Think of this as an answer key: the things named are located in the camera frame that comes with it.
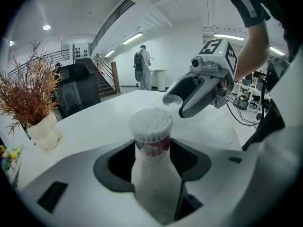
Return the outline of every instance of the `robotic arm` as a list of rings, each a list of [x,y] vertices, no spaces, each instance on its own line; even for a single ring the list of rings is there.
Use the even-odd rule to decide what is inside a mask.
[[[182,98],[180,117],[190,118],[209,104],[216,108],[225,105],[233,90],[237,65],[236,54],[226,38],[207,41],[199,55],[191,59],[189,73],[166,92]]]

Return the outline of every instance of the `cable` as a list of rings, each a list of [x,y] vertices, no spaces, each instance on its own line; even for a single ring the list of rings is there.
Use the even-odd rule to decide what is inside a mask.
[[[240,124],[243,124],[243,125],[245,125],[245,126],[255,126],[255,125],[258,125],[258,123],[255,123],[255,124],[244,124],[244,123],[240,122],[240,121],[236,118],[236,116],[233,115],[232,110],[230,109],[229,105],[228,105],[228,104],[226,104],[226,105],[227,105],[229,111],[231,112],[232,116],[233,116],[233,117],[235,118],[235,120],[238,121]]]
[[[236,100],[237,100],[237,98],[236,99],[232,99],[231,97],[227,97],[230,101],[233,101],[233,105],[237,108],[237,110],[238,110],[238,114],[239,114],[239,116],[240,116],[240,118],[244,121],[244,122],[246,122],[246,123],[255,123],[255,122],[257,122],[258,120],[256,120],[256,121],[249,121],[249,120],[247,120],[247,119],[244,119],[244,117],[242,116],[242,113],[241,113],[241,109],[239,109],[238,108],[238,106],[236,105]]]
[[[260,120],[260,123],[263,122],[264,120],[264,96],[265,96],[265,84],[262,85],[262,90],[261,90],[261,104],[262,104],[262,113],[261,113],[261,120]]]

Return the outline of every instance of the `black chair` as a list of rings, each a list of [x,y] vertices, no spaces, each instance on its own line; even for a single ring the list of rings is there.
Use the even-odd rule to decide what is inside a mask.
[[[90,74],[83,63],[59,68],[61,81],[55,90],[60,105],[58,111],[64,119],[101,102],[97,77]]]

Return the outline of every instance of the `ceiling light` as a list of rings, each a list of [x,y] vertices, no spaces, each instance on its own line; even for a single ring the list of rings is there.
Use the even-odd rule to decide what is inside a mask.
[[[138,37],[140,37],[140,36],[142,36],[142,35],[143,35],[143,33],[139,32],[139,33],[135,34],[133,37],[131,37],[131,38],[129,38],[128,40],[124,41],[122,44],[128,44],[128,43],[130,43],[132,40],[134,40],[134,39],[136,39],[136,38],[138,38]]]
[[[112,53],[114,53],[115,52],[115,50],[111,50],[110,52],[108,52],[104,57],[108,57],[108,56],[110,56]]]
[[[244,38],[241,37],[232,36],[232,35],[222,35],[222,34],[214,34],[214,37],[223,37],[223,38],[229,38],[229,39],[241,40],[241,41],[244,40]]]
[[[51,29],[51,26],[50,26],[50,25],[44,25],[44,26],[43,26],[43,29],[44,29],[44,30],[49,30],[49,29]]]
[[[275,49],[274,47],[271,47],[271,48],[270,48],[270,50],[272,50],[272,51],[276,52],[276,53],[277,53],[277,54],[279,54],[279,55],[285,55],[284,53],[282,53],[282,52],[278,51],[278,50],[277,50],[277,49]]]

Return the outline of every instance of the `white vase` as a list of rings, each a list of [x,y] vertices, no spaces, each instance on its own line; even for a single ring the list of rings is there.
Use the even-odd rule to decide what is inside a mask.
[[[62,133],[55,128],[57,123],[53,113],[47,115],[40,123],[28,128],[28,135],[36,142],[36,146],[44,150],[52,150],[56,147]]]

